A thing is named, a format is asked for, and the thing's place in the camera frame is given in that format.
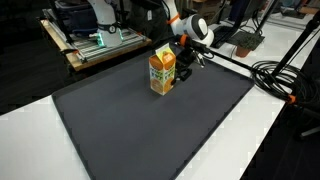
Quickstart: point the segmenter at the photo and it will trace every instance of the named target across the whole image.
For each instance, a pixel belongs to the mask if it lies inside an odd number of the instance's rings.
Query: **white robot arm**
[[[121,30],[116,25],[114,10],[105,0],[88,0],[98,20],[98,34],[106,47],[122,43]]]
[[[188,35],[192,40],[205,44],[209,47],[214,39],[211,29],[208,29],[205,20],[198,14],[181,20],[174,0],[163,0],[164,8],[169,11],[169,24],[174,35]]]

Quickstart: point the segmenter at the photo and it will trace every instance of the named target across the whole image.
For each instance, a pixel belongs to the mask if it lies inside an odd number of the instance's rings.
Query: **juice carton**
[[[171,85],[175,74],[176,56],[169,44],[156,50],[156,54],[149,58],[150,84],[155,92],[165,95],[173,86]]]

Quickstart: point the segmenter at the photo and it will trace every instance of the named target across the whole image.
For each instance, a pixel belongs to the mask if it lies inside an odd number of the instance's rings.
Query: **workbench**
[[[52,40],[59,47],[60,50],[69,49],[69,46],[67,45],[67,43],[59,36],[56,30],[50,25],[48,20],[41,20],[41,24],[43,26],[43,29],[49,34],[49,36],[52,38]],[[99,63],[102,63],[104,61],[111,60],[115,57],[126,54],[128,52],[132,52],[139,48],[148,46],[151,44],[151,42],[152,42],[151,39],[146,38],[144,42],[141,42],[140,44],[137,44],[134,46],[130,46],[122,50],[121,52],[111,53],[106,56],[100,57],[97,60],[88,61],[88,62],[81,62],[80,59],[73,53],[66,54],[65,56],[67,59],[67,63],[70,64],[75,71],[80,71],[80,70],[92,67],[94,65],[97,65]]]
[[[280,61],[301,34],[301,31],[270,24],[264,26],[263,32],[266,36],[264,42],[246,58],[235,57],[232,54],[234,46],[231,44],[224,44],[215,51],[226,56],[232,55],[235,60],[247,65],[261,60]],[[319,35],[310,41],[291,65],[301,68],[318,38]],[[214,57],[211,60],[250,76],[248,70],[224,59]],[[177,179],[240,179],[284,104],[284,101],[253,87]],[[0,116],[0,144],[0,179],[90,179],[55,108],[52,96]]]

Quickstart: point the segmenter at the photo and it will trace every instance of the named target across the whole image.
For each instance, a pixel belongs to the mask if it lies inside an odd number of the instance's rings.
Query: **white table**
[[[280,61],[301,32],[265,25],[267,37],[245,59],[252,65],[259,60]],[[293,65],[302,67],[316,39],[303,49]],[[233,45],[218,52],[230,55]],[[236,72],[250,73],[221,58],[213,61]],[[226,117],[177,179],[237,180],[262,143],[284,105],[254,87]],[[16,111],[0,116],[1,180],[86,180],[87,172],[48,96]]]
[[[266,8],[266,11],[264,11],[262,17],[264,14],[267,12],[267,10],[270,8],[271,4],[273,3],[274,0],[270,0],[269,4]],[[293,8],[284,8],[282,9],[286,10],[294,10]],[[272,25],[276,26],[282,26],[282,27],[287,27],[287,28],[293,28],[293,29],[304,29],[307,22],[313,18],[313,15],[311,14],[306,14],[303,19],[298,19],[298,18],[293,18],[289,16],[283,16],[280,12],[271,14],[269,19],[267,20],[267,23],[270,23]]]

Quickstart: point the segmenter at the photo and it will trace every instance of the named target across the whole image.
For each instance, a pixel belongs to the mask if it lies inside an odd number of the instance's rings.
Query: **black mat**
[[[53,94],[92,179],[174,179],[253,86],[207,63],[161,96],[149,87],[149,56]]]
[[[239,41],[242,41],[243,38],[245,38],[246,36],[255,36],[255,35],[248,32],[238,31],[235,35],[233,35],[231,38],[228,39],[227,43],[237,46],[239,45]],[[258,38],[259,43],[256,44],[256,46],[252,49],[253,51],[257,49],[257,47],[262,43],[265,37],[258,36],[256,38]]]

